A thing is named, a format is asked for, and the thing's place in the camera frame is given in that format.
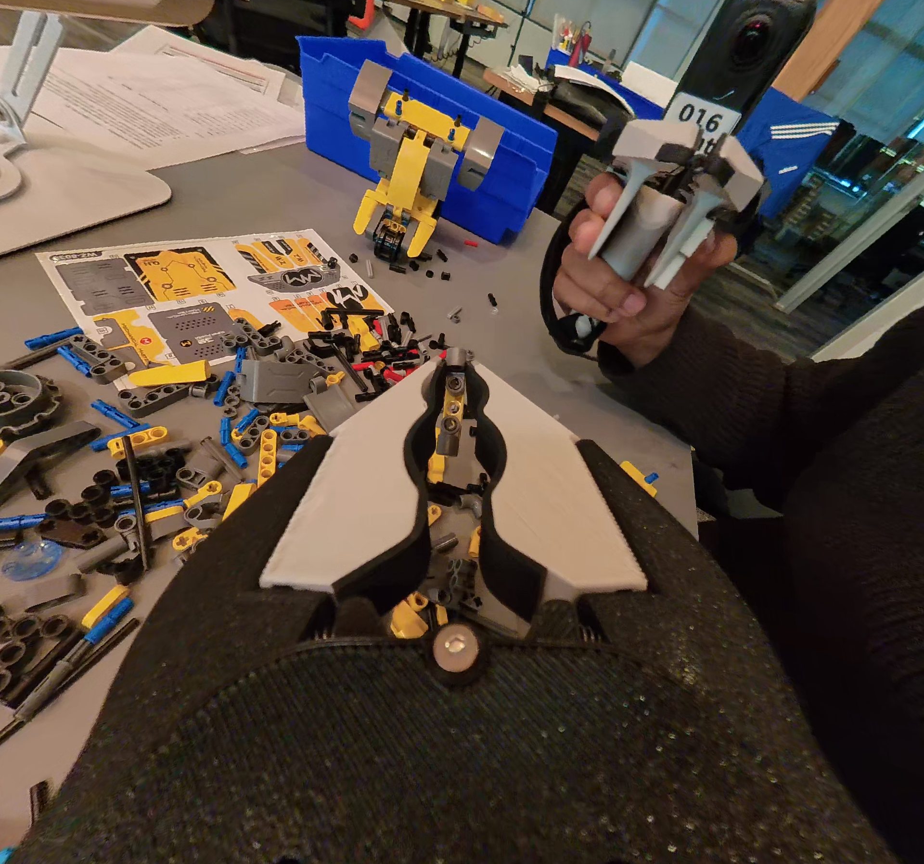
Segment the yellow grey sticker sheet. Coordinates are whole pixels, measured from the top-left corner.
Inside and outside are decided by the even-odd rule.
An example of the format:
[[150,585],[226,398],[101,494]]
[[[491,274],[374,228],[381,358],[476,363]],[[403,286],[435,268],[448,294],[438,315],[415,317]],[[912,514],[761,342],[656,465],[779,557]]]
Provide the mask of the yellow grey sticker sheet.
[[144,368],[230,359],[241,322],[293,342],[325,309],[393,312],[313,230],[190,238],[37,255],[87,337]]

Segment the white printed papers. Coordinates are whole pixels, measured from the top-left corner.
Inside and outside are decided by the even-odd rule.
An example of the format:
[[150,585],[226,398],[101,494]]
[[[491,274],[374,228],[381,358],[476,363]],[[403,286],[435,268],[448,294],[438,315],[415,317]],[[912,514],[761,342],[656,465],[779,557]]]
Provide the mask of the white printed papers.
[[60,49],[32,114],[143,170],[305,136],[304,101],[283,70],[157,26],[109,52]]

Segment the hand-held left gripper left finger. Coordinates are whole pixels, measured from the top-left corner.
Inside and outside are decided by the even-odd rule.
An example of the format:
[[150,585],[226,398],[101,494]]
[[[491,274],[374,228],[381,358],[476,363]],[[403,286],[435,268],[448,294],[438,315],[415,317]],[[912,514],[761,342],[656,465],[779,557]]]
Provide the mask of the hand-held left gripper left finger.
[[263,589],[402,599],[431,561],[427,472],[443,362],[423,364],[334,429],[260,576]]

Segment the scattered small black pins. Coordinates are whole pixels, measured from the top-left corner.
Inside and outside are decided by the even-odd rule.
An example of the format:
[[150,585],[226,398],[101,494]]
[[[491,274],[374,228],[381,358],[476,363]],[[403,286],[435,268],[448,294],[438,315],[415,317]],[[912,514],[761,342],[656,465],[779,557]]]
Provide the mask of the scattered small black pins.
[[393,309],[416,318],[430,314],[441,321],[454,309],[464,315],[489,312],[489,294],[500,297],[498,283],[508,249],[485,241],[468,246],[465,241],[455,230],[436,234],[426,248],[428,260],[418,260],[415,269],[404,261],[402,272],[374,257],[372,243],[362,235],[351,235],[342,246],[347,255],[357,255],[356,272]]

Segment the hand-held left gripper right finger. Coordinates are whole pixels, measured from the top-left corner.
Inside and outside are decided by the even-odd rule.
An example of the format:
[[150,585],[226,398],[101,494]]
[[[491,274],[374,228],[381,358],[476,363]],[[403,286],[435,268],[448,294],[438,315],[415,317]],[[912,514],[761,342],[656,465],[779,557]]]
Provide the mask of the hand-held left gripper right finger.
[[579,449],[579,438],[480,363],[468,369],[482,494],[479,565],[522,620],[551,601],[641,593],[649,582]]

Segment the blue striped jacket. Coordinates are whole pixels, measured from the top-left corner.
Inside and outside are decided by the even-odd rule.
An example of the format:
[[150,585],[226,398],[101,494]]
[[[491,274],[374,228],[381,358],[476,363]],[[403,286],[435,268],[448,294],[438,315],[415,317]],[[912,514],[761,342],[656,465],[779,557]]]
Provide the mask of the blue striped jacket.
[[759,209],[763,219],[785,209],[839,125],[840,119],[798,103],[774,87],[763,95],[735,132],[769,185],[769,195]]

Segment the grey yellow connector assembly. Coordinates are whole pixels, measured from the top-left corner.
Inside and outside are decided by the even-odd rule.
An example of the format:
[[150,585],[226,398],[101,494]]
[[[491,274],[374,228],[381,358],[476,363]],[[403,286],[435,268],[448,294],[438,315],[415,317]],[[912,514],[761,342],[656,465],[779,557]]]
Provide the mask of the grey yellow connector assembly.
[[444,383],[444,397],[441,407],[439,409],[436,424],[435,424],[435,442],[436,442],[436,431],[440,419],[444,414],[457,413],[458,418],[461,420],[461,437],[460,442],[463,437],[463,429],[465,426],[466,420],[466,406],[467,406],[467,394],[468,394],[468,367],[465,375],[453,375],[445,374],[445,383]]

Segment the white metal stand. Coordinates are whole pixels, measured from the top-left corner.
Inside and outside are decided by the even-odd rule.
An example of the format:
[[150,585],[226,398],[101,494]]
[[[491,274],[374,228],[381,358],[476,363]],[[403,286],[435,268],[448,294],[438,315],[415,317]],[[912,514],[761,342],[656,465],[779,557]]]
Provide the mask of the white metal stand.
[[24,11],[2,66],[1,254],[147,211],[168,184],[61,130],[27,131],[60,47],[59,15]]

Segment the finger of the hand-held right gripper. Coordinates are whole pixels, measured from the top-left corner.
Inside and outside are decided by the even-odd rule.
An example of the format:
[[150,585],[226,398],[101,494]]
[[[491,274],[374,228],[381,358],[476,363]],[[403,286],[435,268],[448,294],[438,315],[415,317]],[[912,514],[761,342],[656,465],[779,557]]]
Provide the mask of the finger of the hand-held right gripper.
[[627,123],[614,145],[611,162],[627,172],[627,179],[589,258],[601,254],[649,178],[685,165],[701,142],[702,131],[694,123],[640,119]]
[[678,189],[684,201],[644,286],[666,288],[716,226],[727,228],[758,200],[764,177],[738,140],[722,135],[693,158]]

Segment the person's right forearm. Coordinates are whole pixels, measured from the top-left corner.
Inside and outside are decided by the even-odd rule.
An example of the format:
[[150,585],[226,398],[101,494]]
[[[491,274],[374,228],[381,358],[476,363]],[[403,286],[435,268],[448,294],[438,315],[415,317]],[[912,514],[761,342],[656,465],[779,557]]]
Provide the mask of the person's right forearm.
[[693,310],[639,369],[604,344],[598,356],[635,408],[775,511],[797,488],[921,490],[922,309],[851,359],[786,363]]

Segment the blue plastic bin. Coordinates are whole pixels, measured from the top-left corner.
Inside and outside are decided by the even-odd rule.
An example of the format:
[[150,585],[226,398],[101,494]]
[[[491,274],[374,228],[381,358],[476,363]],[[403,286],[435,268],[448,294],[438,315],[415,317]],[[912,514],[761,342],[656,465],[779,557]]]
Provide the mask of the blue plastic bin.
[[348,96],[365,61],[393,71],[389,89],[474,128],[486,117],[504,130],[484,182],[469,190],[453,181],[441,218],[499,243],[518,233],[549,174],[556,133],[547,125],[471,87],[410,53],[392,56],[377,39],[299,36],[300,71],[306,114],[307,148],[378,183],[370,145],[355,136],[348,121]]

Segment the wooden background desk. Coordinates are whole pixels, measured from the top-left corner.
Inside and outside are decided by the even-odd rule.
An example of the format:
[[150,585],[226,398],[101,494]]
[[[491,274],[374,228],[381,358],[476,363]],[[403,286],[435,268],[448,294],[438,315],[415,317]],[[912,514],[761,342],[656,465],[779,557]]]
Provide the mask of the wooden background desk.
[[582,135],[591,142],[596,142],[599,139],[600,131],[549,103],[548,98],[545,98],[544,95],[532,93],[514,84],[506,74],[492,68],[484,68],[482,79],[490,88],[496,89],[500,95],[517,103],[517,109],[522,109],[534,118],[554,121],[564,128]]

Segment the pile of toy building pieces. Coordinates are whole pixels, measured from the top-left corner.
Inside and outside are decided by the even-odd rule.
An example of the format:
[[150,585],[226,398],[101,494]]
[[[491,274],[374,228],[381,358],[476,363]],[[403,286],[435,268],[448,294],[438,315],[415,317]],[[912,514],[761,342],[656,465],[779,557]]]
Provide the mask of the pile of toy building pieces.
[[[257,470],[266,468],[269,477],[245,477],[227,409],[219,438],[231,443],[225,449],[205,437],[202,467],[189,460],[189,443],[143,431],[114,435],[113,466],[95,473],[75,504],[55,502],[39,517],[46,532],[53,523],[76,534],[115,528],[115,537],[87,541],[99,550],[87,570],[105,569],[114,585],[100,613],[81,624],[51,618],[48,646],[40,645],[44,621],[31,616],[12,624],[21,634],[2,632],[2,650],[15,650],[17,658],[29,659],[34,648],[43,653],[24,672],[2,667],[2,710],[14,710],[3,741],[54,706],[135,628],[140,633],[119,670],[127,685],[116,689],[131,697],[129,729],[143,731],[298,642],[393,639],[385,621],[395,607],[399,616],[419,619],[419,588],[402,599],[260,588],[258,577],[332,441],[320,426],[290,424],[279,434],[269,404],[263,407],[246,416],[243,435],[267,455]],[[261,494],[273,475],[283,478]],[[450,491],[468,491],[426,480],[430,529],[435,504],[447,503]]]

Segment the yellow grey toy vehicle model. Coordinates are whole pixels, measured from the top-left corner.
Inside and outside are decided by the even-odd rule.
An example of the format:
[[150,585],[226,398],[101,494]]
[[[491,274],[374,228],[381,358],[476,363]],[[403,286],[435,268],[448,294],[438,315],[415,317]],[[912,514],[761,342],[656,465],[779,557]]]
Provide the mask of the yellow grey toy vehicle model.
[[354,230],[372,241],[377,258],[392,268],[419,258],[427,246],[452,183],[475,191],[498,153],[504,128],[480,116],[474,128],[389,89],[392,70],[366,60],[348,107],[355,136],[369,143],[379,175],[366,191]]

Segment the person's right hand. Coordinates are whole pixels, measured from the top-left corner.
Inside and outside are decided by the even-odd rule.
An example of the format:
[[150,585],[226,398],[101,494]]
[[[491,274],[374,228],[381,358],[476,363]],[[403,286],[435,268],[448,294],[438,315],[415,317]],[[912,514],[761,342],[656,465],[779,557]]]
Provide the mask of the person's right hand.
[[599,257],[590,257],[621,193],[621,183],[610,173],[601,173],[588,184],[587,208],[579,211],[569,225],[569,241],[552,293],[563,309],[605,323],[603,342],[639,369],[665,350],[692,297],[713,274],[734,260],[737,243],[733,234],[710,233],[666,290],[625,281]]

